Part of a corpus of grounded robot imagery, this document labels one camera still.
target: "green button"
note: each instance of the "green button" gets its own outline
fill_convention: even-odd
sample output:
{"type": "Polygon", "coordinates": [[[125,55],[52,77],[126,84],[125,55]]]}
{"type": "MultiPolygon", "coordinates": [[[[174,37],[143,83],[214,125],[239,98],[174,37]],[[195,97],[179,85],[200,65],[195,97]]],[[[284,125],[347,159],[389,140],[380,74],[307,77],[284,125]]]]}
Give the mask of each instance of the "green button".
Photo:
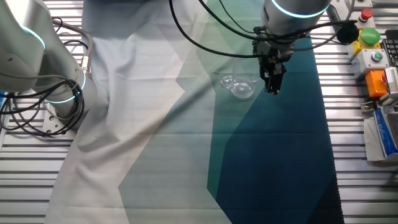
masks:
{"type": "Polygon", "coordinates": [[[374,54],[374,56],[375,56],[377,59],[383,59],[383,55],[380,54],[380,53],[376,53],[376,54],[374,54]]]}
{"type": "Polygon", "coordinates": [[[365,28],[361,32],[361,40],[368,45],[375,45],[380,41],[380,34],[373,28],[365,28]]]}

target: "control box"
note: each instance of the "control box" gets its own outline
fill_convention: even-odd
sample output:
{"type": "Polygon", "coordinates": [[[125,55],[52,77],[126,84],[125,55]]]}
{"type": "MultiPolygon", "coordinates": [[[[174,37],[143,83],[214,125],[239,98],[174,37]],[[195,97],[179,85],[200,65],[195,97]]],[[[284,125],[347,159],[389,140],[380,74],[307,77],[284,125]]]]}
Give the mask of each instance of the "control box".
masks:
{"type": "Polygon", "coordinates": [[[370,9],[364,9],[362,12],[353,12],[351,19],[358,21],[355,25],[359,30],[363,30],[365,28],[376,28],[373,12],[370,9]]]}
{"type": "Polygon", "coordinates": [[[370,98],[380,98],[387,93],[387,85],[383,75],[383,69],[371,70],[366,74],[366,87],[370,98]]]}
{"type": "MultiPolygon", "coordinates": [[[[347,6],[351,4],[351,0],[346,0],[347,6]]],[[[371,9],[373,8],[372,0],[355,0],[354,10],[371,9]]]]}
{"type": "Polygon", "coordinates": [[[352,61],[362,49],[380,49],[380,33],[375,28],[364,28],[359,31],[357,41],[347,45],[348,58],[352,61]]]}
{"type": "Polygon", "coordinates": [[[389,60],[384,49],[363,49],[351,62],[351,72],[359,81],[371,70],[388,67],[389,60]]]}

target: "clear plastic cup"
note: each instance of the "clear plastic cup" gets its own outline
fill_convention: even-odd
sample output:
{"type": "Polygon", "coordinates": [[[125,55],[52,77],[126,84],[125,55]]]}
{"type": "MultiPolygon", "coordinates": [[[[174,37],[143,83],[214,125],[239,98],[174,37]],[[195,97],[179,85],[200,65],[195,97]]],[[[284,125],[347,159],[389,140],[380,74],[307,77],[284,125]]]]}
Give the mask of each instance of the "clear plastic cup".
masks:
{"type": "Polygon", "coordinates": [[[237,58],[232,66],[233,75],[221,79],[221,86],[231,90],[239,100],[252,97],[256,83],[260,80],[257,58],[237,58]]]}

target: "metal slatted surface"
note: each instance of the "metal slatted surface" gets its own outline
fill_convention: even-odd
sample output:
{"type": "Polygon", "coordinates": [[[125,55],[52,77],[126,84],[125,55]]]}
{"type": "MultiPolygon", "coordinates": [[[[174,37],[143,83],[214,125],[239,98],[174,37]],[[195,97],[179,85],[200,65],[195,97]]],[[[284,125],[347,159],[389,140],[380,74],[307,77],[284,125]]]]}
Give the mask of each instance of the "metal slatted surface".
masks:
{"type": "MultiPolygon", "coordinates": [[[[83,1],[46,1],[52,16],[81,26],[83,1]]],[[[398,9],[374,9],[378,31],[398,29],[398,9]]],[[[323,16],[320,22],[328,21],[323,16]]],[[[328,37],[329,27],[315,30],[315,37],[328,37]]],[[[81,37],[61,29],[63,41],[81,37]]],[[[69,45],[80,61],[83,48],[69,45]]],[[[398,223],[398,167],[376,166],[366,161],[363,137],[363,103],[344,46],[328,44],[315,49],[325,100],[338,185],[345,222],[398,223]]],[[[33,111],[25,112],[26,116],[33,111]]],[[[33,122],[43,125],[44,111],[33,122]]],[[[72,139],[46,142],[21,132],[7,133],[0,153],[0,223],[43,223],[52,187],[72,139]]]]}

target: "cable bundle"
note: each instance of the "cable bundle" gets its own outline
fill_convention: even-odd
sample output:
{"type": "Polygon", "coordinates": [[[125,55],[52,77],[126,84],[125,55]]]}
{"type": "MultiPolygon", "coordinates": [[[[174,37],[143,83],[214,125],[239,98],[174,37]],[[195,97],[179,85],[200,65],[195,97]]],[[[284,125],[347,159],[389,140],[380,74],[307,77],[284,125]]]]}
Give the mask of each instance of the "cable bundle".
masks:
{"type": "Polygon", "coordinates": [[[30,95],[16,95],[15,93],[8,93],[6,95],[0,95],[0,97],[5,98],[3,105],[1,106],[0,109],[0,126],[7,130],[7,131],[15,131],[18,129],[22,129],[23,131],[25,131],[28,134],[34,135],[34,136],[56,136],[59,134],[65,134],[67,131],[71,130],[71,128],[73,128],[77,122],[79,122],[80,118],[83,116],[84,110],[85,110],[85,102],[83,99],[83,93],[81,91],[80,85],[77,84],[77,82],[75,80],[71,80],[71,79],[66,79],[64,81],[58,82],[56,84],[54,84],[54,86],[51,86],[50,88],[34,93],[34,94],[30,94],[30,95]],[[50,96],[57,88],[59,88],[62,85],[68,85],[70,87],[70,90],[72,91],[74,97],[74,102],[75,102],[75,107],[74,110],[71,112],[71,115],[69,116],[69,120],[67,121],[66,125],[64,125],[62,128],[60,128],[58,131],[53,132],[53,133],[47,133],[44,132],[42,130],[37,129],[36,127],[34,127],[33,125],[30,124],[30,122],[32,122],[34,120],[34,118],[37,116],[37,114],[40,111],[40,105],[41,103],[44,102],[44,100],[46,100],[46,98],[48,96],[50,96]],[[17,100],[19,99],[33,99],[33,98],[37,98],[39,97],[38,102],[34,103],[33,105],[30,105],[26,108],[20,108],[18,106],[18,102],[17,100]],[[22,112],[28,111],[32,108],[36,107],[36,112],[34,113],[34,115],[29,118],[26,119],[23,115],[22,112]],[[14,122],[17,124],[17,126],[15,128],[8,128],[4,125],[3,123],[3,116],[10,114],[12,116],[12,119],[14,120],[14,122]],[[23,123],[20,123],[18,121],[18,118],[16,117],[16,115],[19,115],[21,117],[21,120],[23,121],[23,123]],[[25,127],[28,126],[30,128],[32,128],[34,130],[33,131],[29,131],[27,130],[25,127]]]}
{"type": "MultiPolygon", "coordinates": [[[[250,40],[257,40],[257,41],[278,41],[278,40],[295,40],[295,39],[301,39],[301,38],[306,38],[306,36],[301,36],[302,34],[306,33],[306,32],[310,32],[311,30],[317,29],[317,28],[321,28],[321,27],[326,27],[326,26],[344,26],[344,25],[349,25],[349,24],[355,24],[357,21],[355,20],[349,20],[353,10],[354,10],[354,4],[355,4],[355,0],[352,0],[352,3],[349,7],[349,13],[347,15],[346,20],[344,21],[338,21],[338,22],[327,22],[324,24],[319,24],[319,25],[315,25],[315,26],[311,26],[307,29],[301,29],[301,30],[297,30],[295,32],[292,32],[290,34],[286,34],[286,35],[282,35],[282,36],[277,36],[277,35],[270,35],[270,34],[265,34],[268,37],[261,37],[261,36],[257,36],[257,37],[253,37],[251,35],[247,35],[244,34],[234,28],[232,28],[231,26],[229,26],[227,23],[225,23],[224,21],[222,21],[207,5],[203,0],[199,0],[200,4],[206,9],[206,11],[213,17],[215,18],[223,27],[227,28],[228,30],[230,30],[231,32],[234,32],[235,34],[240,35],[241,37],[250,39],[250,40]]],[[[241,28],[243,31],[248,32],[247,30],[243,29],[233,18],[232,16],[227,12],[225,6],[223,5],[222,1],[220,0],[221,6],[223,7],[224,11],[227,13],[227,15],[232,19],[232,21],[238,25],[239,28],[241,28]]],[[[236,58],[258,58],[258,57],[263,57],[264,55],[239,55],[239,54],[229,54],[226,52],[220,52],[217,50],[213,50],[213,49],[209,49],[208,47],[205,47],[201,44],[199,44],[198,42],[195,42],[191,37],[188,36],[188,34],[182,29],[177,16],[175,15],[175,11],[174,11],[174,6],[173,6],[173,0],[169,0],[169,6],[170,6],[170,11],[172,13],[172,17],[174,20],[175,25],[177,26],[178,30],[181,32],[181,34],[187,39],[189,40],[193,45],[206,50],[207,52],[213,53],[213,54],[217,54],[217,55],[222,55],[222,56],[227,56],[227,57],[236,57],[236,58]]],[[[284,50],[291,50],[291,51],[306,51],[306,50],[313,50],[317,47],[321,47],[331,41],[333,41],[333,39],[336,37],[336,34],[332,35],[330,38],[328,38],[326,41],[314,45],[313,47],[309,47],[309,48],[305,48],[305,49],[290,49],[290,48],[281,48],[284,50]]]]}

